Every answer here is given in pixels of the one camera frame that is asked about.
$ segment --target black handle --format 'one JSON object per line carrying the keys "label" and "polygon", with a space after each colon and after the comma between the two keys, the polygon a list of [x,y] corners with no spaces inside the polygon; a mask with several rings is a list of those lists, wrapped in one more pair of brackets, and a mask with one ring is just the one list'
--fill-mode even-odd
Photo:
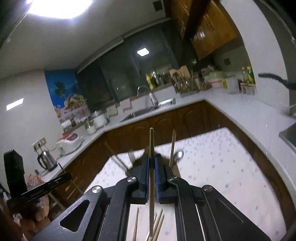
{"label": "black handle", "polygon": [[272,73],[259,73],[258,77],[266,78],[266,79],[274,79],[278,82],[282,83],[289,90],[296,90],[296,83],[288,82],[288,80],[283,80],[280,76]]}
{"label": "black handle", "polygon": [[38,161],[39,165],[40,165],[43,169],[47,170],[47,168],[45,168],[45,167],[41,164],[41,162],[40,162],[40,158],[41,158],[41,154],[38,155],[38,157],[37,157],[37,161]]}

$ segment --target sink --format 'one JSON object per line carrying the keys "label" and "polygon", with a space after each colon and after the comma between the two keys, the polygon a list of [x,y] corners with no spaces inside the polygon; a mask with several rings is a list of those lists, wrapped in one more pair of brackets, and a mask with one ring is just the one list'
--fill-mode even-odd
{"label": "sink", "polygon": [[163,106],[166,106],[166,105],[173,105],[173,104],[176,104],[176,100],[175,98],[173,99],[169,99],[169,100],[165,100],[165,101],[162,101],[160,103],[158,103],[157,106],[151,106],[151,107],[147,107],[147,108],[144,108],[144,109],[141,109],[141,110],[137,110],[135,112],[132,112],[130,113],[127,117],[125,117],[121,122],[124,122],[124,121],[127,121],[127,120],[130,120],[132,118],[135,118],[137,116],[140,116],[140,115],[144,115],[146,113],[149,113],[151,111],[154,111],[154,110],[157,110]]}

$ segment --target electric kettle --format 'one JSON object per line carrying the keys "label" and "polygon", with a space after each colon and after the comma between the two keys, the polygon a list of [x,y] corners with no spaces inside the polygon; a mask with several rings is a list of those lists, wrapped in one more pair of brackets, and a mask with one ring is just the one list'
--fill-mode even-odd
{"label": "electric kettle", "polygon": [[48,150],[43,150],[41,154],[38,155],[37,161],[42,168],[50,172],[57,167],[57,161],[53,158]]}

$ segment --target window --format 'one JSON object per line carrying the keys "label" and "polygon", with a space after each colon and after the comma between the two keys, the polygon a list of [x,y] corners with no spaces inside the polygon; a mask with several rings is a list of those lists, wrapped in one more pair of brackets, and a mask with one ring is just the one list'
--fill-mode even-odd
{"label": "window", "polygon": [[99,60],[94,61],[79,72],[77,74],[77,81],[91,112],[106,108],[115,103],[114,97],[105,81]]}
{"label": "window", "polygon": [[146,74],[158,86],[170,83],[169,70],[180,68],[172,49],[182,45],[180,40],[172,46],[170,35],[177,33],[172,28],[173,24],[165,22],[138,32],[77,74],[92,112],[136,96],[139,86],[148,87]]}

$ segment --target white countertop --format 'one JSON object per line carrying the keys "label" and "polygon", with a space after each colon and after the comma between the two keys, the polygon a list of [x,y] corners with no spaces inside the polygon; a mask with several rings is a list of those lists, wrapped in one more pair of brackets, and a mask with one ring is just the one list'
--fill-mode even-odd
{"label": "white countertop", "polygon": [[[175,105],[164,106],[123,123],[120,123],[120,121],[125,116],[118,115],[112,117],[105,127],[99,129],[91,136],[86,136],[85,141],[77,151],[60,158],[58,162],[65,168],[90,144],[107,131],[169,110],[206,100],[233,121],[265,153],[285,182],[294,205],[296,204],[296,155],[292,149],[279,138],[279,132],[293,125],[296,122],[295,119],[279,113],[277,109],[255,100],[254,96],[243,94],[228,95],[223,89],[210,89],[184,98],[175,95],[172,96],[172,98],[176,98]],[[57,167],[42,176],[42,180],[44,182],[49,181],[60,172],[60,167]]]}

